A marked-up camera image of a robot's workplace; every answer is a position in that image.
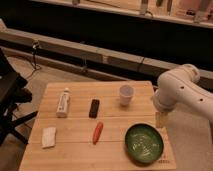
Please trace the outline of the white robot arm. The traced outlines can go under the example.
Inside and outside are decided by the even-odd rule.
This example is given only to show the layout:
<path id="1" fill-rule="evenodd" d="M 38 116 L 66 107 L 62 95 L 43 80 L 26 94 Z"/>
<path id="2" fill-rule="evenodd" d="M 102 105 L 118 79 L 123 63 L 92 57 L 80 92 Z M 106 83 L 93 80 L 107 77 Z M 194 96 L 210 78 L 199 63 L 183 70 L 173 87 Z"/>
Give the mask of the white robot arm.
<path id="1" fill-rule="evenodd" d="M 180 65 L 162 73 L 152 100 L 160 113 L 171 112 L 183 103 L 213 123 L 213 93 L 197 85 L 200 71 L 192 64 Z"/>

